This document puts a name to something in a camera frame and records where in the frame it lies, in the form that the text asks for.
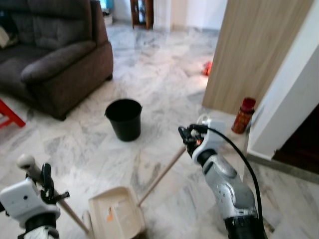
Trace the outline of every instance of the wooden cabinet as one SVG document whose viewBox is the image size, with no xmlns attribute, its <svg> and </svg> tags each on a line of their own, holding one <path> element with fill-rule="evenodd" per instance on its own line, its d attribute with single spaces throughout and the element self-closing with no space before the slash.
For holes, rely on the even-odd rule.
<svg viewBox="0 0 319 239">
<path fill-rule="evenodd" d="M 145 6 L 145 21 L 140 22 L 139 14 L 141 6 L 139 2 L 143 2 Z M 145 27 L 147 30 L 153 28 L 154 23 L 154 2 L 153 0 L 131 0 L 132 27 Z"/>
</svg>

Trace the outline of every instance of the brown sofa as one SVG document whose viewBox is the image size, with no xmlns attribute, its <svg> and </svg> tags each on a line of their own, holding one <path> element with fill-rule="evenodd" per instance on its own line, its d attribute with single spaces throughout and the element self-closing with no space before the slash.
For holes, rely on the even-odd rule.
<svg viewBox="0 0 319 239">
<path fill-rule="evenodd" d="M 112 78 L 113 54 L 99 1 L 0 0 L 19 44 L 0 49 L 0 89 L 63 120 Z"/>
</svg>

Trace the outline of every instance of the plastic bucket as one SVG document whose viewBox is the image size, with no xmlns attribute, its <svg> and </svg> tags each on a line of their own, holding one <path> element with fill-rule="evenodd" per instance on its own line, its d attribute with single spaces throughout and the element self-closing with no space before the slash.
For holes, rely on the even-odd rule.
<svg viewBox="0 0 319 239">
<path fill-rule="evenodd" d="M 117 138 L 132 141 L 141 134 L 141 112 L 140 103 L 131 99 L 121 99 L 107 106 L 105 116 L 110 120 Z"/>
</svg>

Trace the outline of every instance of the black cable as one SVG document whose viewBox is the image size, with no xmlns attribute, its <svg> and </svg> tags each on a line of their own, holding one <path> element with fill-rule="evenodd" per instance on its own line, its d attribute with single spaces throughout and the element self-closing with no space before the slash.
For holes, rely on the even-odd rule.
<svg viewBox="0 0 319 239">
<path fill-rule="evenodd" d="M 262 206 L 261 206 L 261 197 L 260 197 L 258 181 L 257 181 L 256 175 L 255 175 L 252 167 L 250 166 L 249 162 L 247 161 L 246 157 L 243 155 L 243 153 L 240 151 L 240 149 L 233 143 L 233 141 L 231 141 L 228 137 L 223 135 L 221 132 L 215 130 L 214 128 L 209 128 L 206 125 L 199 125 L 199 124 L 191 124 L 189 126 L 189 128 L 193 128 L 193 129 L 196 129 L 196 128 L 199 128 L 199 127 L 202 128 L 202 129 L 209 129 L 210 131 L 213 131 L 215 134 L 219 135 L 224 140 L 226 140 L 234 148 L 234 150 L 239 154 L 239 156 L 244 161 L 244 163 L 247 166 L 248 171 L 251 174 L 251 176 L 253 178 L 253 181 L 254 181 L 255 190 L 256 190 L 256 197 L 257 197 L 258 216 L 259 216 L 260 227 L 261 227 L 262 230 L 264 230 L 263 210 L 262 210 Z"/>
<path fill-rule="evenodd" d="M 2 206 L 2 203 L 0 202 L 0 212 L 5 211 L 4 207 Z"/>
</svg>

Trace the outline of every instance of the red chair leg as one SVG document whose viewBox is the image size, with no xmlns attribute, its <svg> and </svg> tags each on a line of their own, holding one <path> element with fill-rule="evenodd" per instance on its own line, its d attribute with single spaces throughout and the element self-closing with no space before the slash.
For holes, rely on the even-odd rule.
<svg viewBox="0 0 319 239">
<path fill-rule="evenodd" d="M 1 126 L 8 125 L 11 122 L 15 122 L 19 127 L 25 126 L 25 122 L 19 116 L 17 116 L 2 100 L 0 100 L 0 113 L 9 117 L 9 120 L 2 123 Z"/>
</svg>

